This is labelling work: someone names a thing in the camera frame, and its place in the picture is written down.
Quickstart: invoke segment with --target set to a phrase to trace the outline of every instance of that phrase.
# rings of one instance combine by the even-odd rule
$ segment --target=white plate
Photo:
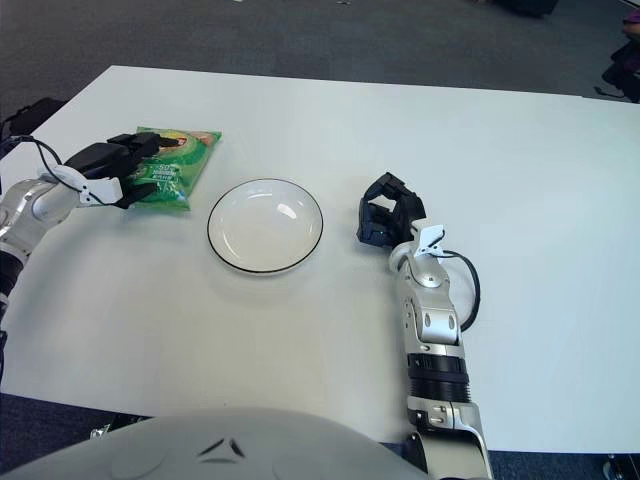
[[[288,270],[322,236],[322,212],[304,188],[286,180],[252,180],[225,193],[209,215],[209,242],[229,265],[250,273]]]

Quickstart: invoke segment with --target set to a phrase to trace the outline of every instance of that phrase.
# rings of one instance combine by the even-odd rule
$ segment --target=black cable
[[[471,307],[471,312],[469,312],[469,316],[467,319],[460,325],[460,330],[463,332],[468,330],[473,322],[476,321],[476,317],[478,316],[478,310],[480,310],[480,278],[478,277],[478,271],[476,267],[474,267],[471,260],[462,255],[461,253],[454,252],[453,250],[443,250],[445,255],[431,255],[436,258],[459,258],[462,260],[467,268],[469,269],[469,273],[471,273],[471,278],[473,280],[473,289],[475,291],[475,297],[473,299],[473,306]]]
[[[51,175],[53,178],[58,180],[58,182],[60,182],[65,187],[67,187],[67,188],[69,188],[71,190],[74,190],[74,191],[76,191],[78,193],[82,192],[82,190],[80,190],[79,188],[76,188],[73,185],[69,185],[64,180],[62,180],[60,177],[58,177],[55,173],[53,173],[53,170],[51,170],[51,167],[47,163],[47,160],[44,158],[44,153],[42,152],[42,148],[40,147],[39,143],[36,143],[36,148],[38,149],[38,152],[40,153],[40,159],[42,160],[42,164],[44,165],[44,168],[47,169],[47,172],[49,172],[49,175]]]
[[[428,247],[431,248],[433,247],[435,244],[439,243],[444,236],[446,235],[447,232],[444,231],[444,228],[442,229],[442,235],[440,235],[438,238],[436,238],[433,242],[431,242]]]
[[[44,157],[44,152],[42,151],[42,149],[44,148],[47,152],[49,152],[58,165],[62,165],[62,161],[60,160],[60,157],[58,156],[56,151],[53,148],[51,148],[49,145],[44,143],[43,141],[40,141],[37,138],[34,138],[34,137],[30,136],[30,135],[19,135],[19,136],[15,136],[15,137],[9,137],[6,140],[0,142],[0,147],[2,147],[2,145],[4,145],[5,143],[33,143],[33,144],[35,144],[36,148],[38,149],[38,153],[40,153],[40,160],[42,160],[42,164],[44,165],[44,168],[47,169],[47,172],[49,172],[49,175],[51,175],[55,180],[60,182],[65,187],[67,187],[67,188],[69,188],[69,189],[71,189],[71,190],[73,190],[75,192],[78,192],[78,193],[82,193],[83,192],[82,190],[80,190],[78,188],[75,188],[73,185],[69,185],[64,180],[62,180],[60,177],[58,177],[55,173],[53,173],[53,170],[51,170],[51,167],[49,166],[49,164],[47,163],[47,160]],[[112,203],[103,202],[94,193],[91,193],[91,192],[87,192],[87,193],[91,198],[93,198],[100,205],[103,205],[105,207],[109,206],[109,205],[113,205]]]

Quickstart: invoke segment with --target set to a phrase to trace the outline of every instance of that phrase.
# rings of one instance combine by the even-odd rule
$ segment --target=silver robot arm
[[[417,428],[409,445],[422,452],[421,467],[433,478],[492,478],[480,411],[469,395],[461,324],[440,264],[444,229],[424,220],[413,226],[416,240],[389,258],[411,385],[407,407]]]
[[[371,203],[379,196],[396,202],[393,211]],[[478,406],[471,402],[462,330],[475,319],[480,291],[468,259],[441,247],[442,225],[429,225],[422,201],[387,173],[360,203],[358,239],[394,247],[389,267],[404,332],[410,380],[407,408],[416,427],[405,455],[431,478],[492,478]],[[458,256],[476,283],[472,316],[463,327],[449,297],[443,258]]]
[[[134,186],[125,179],[144,157],[175,144],[155,133],[119,135],[90,145],[63,165],[53,149],[30,136],[10,137],[2,145],[23,142],[37,146],[44,168],[40,178],[13,185],[0,202],[0,320],[20,272],[45,233],[76,207],[128,208],[155,192],[155,184]],[[42,148],[54,157],[55,165],[46,162]]]

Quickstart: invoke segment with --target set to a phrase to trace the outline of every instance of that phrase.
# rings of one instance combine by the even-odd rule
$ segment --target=green snack bag
[[[145,158],[135,173],[128,177],[133,185],[155,183],[157,186],[154,193],[137,204],[168,210],[189,210],[187,198],[222,133],[138,127],[138,133],[141,132],[174,138],[178,140],[178,146],[161,147],[154,156]]]

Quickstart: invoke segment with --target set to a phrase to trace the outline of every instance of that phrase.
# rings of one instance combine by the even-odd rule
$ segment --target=plate rim
[[[293,185],[295,187],[298,187],[300,190],[302,190],[307,195],[309,195],[311,200],[313,200],[313,203],[315,203],[316,207],[318,207],[318,212],[320,212],[320,234],[318,235],[318,239],[316,240],[316,243],[314,243],[313,247],[311,247],[311,250],[309,250],[309,252],[307,252],[307,254],[304,257],[302,257],[300,260],[298,260],[298,261],[296,261],[296,262],[294,262],[294,263],[292,263],[290,265],[287,265],[285,267],[278,268],[276,270],[250,270],[248,268],[242,268],[242,267],[239,267],[238,265],[234,265],[233,263],[231,263],[227,259],[225,259],[222,255],[220,255],[220,253],[216,250],[216,247],[213,246],[213,242],[211,241],[211,233],[209,232],[209,225],[211,224],[211,217],[212,217],[213,212],[215,211],[216,207],[218,206],[218,204],[222,201],[222,199],[224,197],[226,197],[229,193],[231,193],[233,190],[235,190],[236,188],[241,187],[242,185],[246,185],[247,183],[252,183],[252,182],[259,182],[261,180],[271,180],[271,181],[275,181],[275,182],[289,183],[289,184],[291,184],[291,185]],[[239,183],[235,187],[231,187],[229,190],[224,192],[220,196],[220,198],[216,201],[216,203],[211,208],[211,211],[209,212],[209,217],[207,218],[207,239],[209,240],[209,245],[213,249],[214,253],[218,256],[218,258],[220,260],[222,260],[224,263],[226,263],[230,267],[233,267],[236,270],[240,270],[240,271],[246,272],[246,273],[257,273],[257,274],[278,273],[278,272],[283,272],[283,271],[286,271],[286,270],[289,270],[289,269],[295,267],[299,263],[303,262],[307,257],[309,257],[309,255],[311,255],[315,251],[316,247],[320,243],[320,239],[322,238],[322,234],[323,233],[324,233],[324,215],[322,214],[322,209],[320,208],[320,204],[318,203],[316,198],[313,195],[311,195],[311,192],[309,192],[306,188],[301,187],[300,185],[298,185],[295,182],[292,182],[291,180],[285,180],[283,178],[273,178],[273,177],[254,178],[254,179],[246,180],[246,181],[244,181],[242,183]]]

